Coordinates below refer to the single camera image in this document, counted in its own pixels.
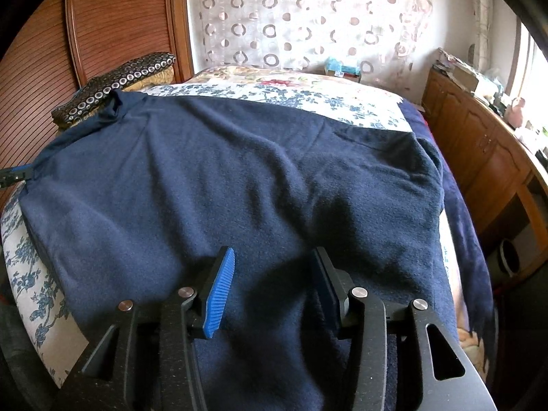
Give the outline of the navy printed t-shirt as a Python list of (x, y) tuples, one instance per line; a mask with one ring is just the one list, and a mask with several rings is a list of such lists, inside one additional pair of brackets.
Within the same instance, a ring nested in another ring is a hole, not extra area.
[(346, 348), (321, 323), (311, 250), (455, 330), (441, 255), (442, 163), (408, 132), (229, 98), (115, 92), (51, 142), (20, 194), (82, 331), (164, 301), (231, 247), (220, 332), (197, 358), (211, 410), (334, 408)]

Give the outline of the blue floral white sheet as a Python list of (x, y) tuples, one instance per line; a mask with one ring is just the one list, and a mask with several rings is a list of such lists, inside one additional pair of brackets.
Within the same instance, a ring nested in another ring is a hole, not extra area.
[[(305, 140), (311, 140), (321, 127), (339, 126), (357, 136), (403, 136), (410, 140), (412, 156), (431, 163), (439, 157), (433, 145), (412, 126), (414, 108), (403, 98), (378, 88), (327, 94), (294, 86), (202, 83), (161, 85), (127, 93), (124, 98), (132, 102), (153, 97), (202, 97), (216, 103), (247, 103), (253, 121), (288, 126)], [(215, 206), (213, 213), (221, 225), (212, 234), (203, 233), (192, 239), (198, 218), (189, 214), (183, 219), (181, 237), (184, 251), (197, 250), (199, 254), (205, 254), (223, 238), (235, 241), (235, 287), (222, 324), (223, 340), (231, 340), (236, 332), (250, 331), (259, 337), (268, 328), (289, 327), (304, 304), (303, 293), (291, 291), (289, 283), (290, 276), (298, 271), (297, 258), (302, 247), (290, 243), (279, 244), (273, 251), (261, 249), (261, 239), (274, 233), (272, 227), (259, 229), (274, 214), (269, 206), (247, 213)], [(390, 268), (383, 280), (374, 283), (374, 288), (390, 300), (424, 294), (433, 301), (443, 324), (456, 330), (452, 294), (458, 277), (449, 221), (440, 215), (429, 225), (431, 259)], [(63, 275), (53, 254), (34, 238), (18, 195), (13, 195), (5, 206), (1, 234), (8, 278), (22, 321), (22, 338), (30, 343), (30, 353), (37, 357), (37, 365), (46, 371), (47, 379), (60, 387), (85, 349), (91, 327), (106, 313), (106, 298), (101, 294), (85, 294), (82, 301), (68, 298), (67, 293), (77, 286), (77, 280)]]

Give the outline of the dark circle-patterned folded garment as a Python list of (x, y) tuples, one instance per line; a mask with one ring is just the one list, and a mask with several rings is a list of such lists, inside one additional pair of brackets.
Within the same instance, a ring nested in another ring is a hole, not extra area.
[(175, 79), (175, 65), (174, 54), (154, 52), (93, 77), (69, 101), (51, 111), (53, 123), (60, 130), (71, 128), (102, 108), (114, 90), (139, 91), (171, 84)]

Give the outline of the navy fringed blanket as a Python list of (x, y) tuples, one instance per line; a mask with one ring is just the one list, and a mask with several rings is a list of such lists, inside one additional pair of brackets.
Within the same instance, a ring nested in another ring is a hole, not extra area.
[(398, 107), (411, 131), (429, 143), (440, 160), (444, 190), (440, 239), (458, 339), (465, 354), (482, 370), (492, 358), (494, 346), (494, 303), (487, 263), (463, 195), (423, 114), (407, 99), (402, 99)]

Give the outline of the wooden louvered wardrobe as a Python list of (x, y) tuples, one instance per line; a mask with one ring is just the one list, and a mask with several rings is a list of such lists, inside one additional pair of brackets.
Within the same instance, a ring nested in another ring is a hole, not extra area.
[(97, 75), (151, 52), (193, 74), (187, 0), (43, 0), (1, 60), (1, 165), (34, 160), (56, 136), (51, 111)]

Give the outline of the wooden sideboard cabinet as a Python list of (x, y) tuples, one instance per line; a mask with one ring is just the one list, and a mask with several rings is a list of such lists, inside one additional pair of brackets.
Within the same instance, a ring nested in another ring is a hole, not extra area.
[(510, 242), (515, 278), (532, 275), (547, 260), (547, 172), (498, 115), (437, 69), (422, 105), (484, 253)]

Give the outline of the floral pink quilt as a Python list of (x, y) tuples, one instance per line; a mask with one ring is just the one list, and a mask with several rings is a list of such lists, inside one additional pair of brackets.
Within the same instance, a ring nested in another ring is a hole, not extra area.
[(187, 84), (246, 84), (270, 85), (275, 87), (301, 88), (318, 91), (327, 96), (350, 96), (350, 98), (371, 98), (376, 101), (387, 98), (402, 103), (402, 96), (371, 85), (354, 83), (344, 78), (322, 74), (296, 72), (279, 68), (262, 69), (227, 65), (213, 67), (197, 73)]

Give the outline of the cardboard box with blue items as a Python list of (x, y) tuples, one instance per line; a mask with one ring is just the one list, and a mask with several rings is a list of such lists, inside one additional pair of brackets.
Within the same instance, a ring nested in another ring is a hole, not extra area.
[(327, 58), (324, 63), (324, 73), (328, 76), (344, 78), (355, 83), (360, 82), (360, 68), (346, 65), (337, 59)]

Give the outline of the pink bottle on sideboard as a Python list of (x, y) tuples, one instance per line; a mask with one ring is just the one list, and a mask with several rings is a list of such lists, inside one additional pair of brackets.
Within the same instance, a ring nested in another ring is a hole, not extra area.
[(524, 124), (524, 107), (526, 101), (524, 98), (514, 98), (505, 110), (505, 121), (514, 129), (520, 128)]

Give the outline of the cardboard box on sideboard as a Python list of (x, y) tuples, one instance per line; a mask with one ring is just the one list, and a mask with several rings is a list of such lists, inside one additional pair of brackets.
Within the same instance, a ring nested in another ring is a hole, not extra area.
[(475, 93), (479, 85), (479, 78), (475, 72), (467, 68), (455, 65), (450, 72), (453, 81), (457, 82), (464, 90)]

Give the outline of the circle-patterned sheer curtain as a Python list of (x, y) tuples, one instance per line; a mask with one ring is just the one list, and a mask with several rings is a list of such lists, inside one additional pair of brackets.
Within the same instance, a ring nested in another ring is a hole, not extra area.
[(238, 65), (323, 72), (408, 90), (431, 0), (189, 0), (201, 68)]

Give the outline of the window with wooden frame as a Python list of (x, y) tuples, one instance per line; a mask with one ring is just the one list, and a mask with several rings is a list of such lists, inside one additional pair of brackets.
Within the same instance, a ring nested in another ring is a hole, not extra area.
[(547, 58), (533, 39), (527, 27), (518, 20), (516, 28), (518, 57), (514, 60), (514, 80), (510, 85), (510, 97), (525, 101), (524, 122), (547, 146)]

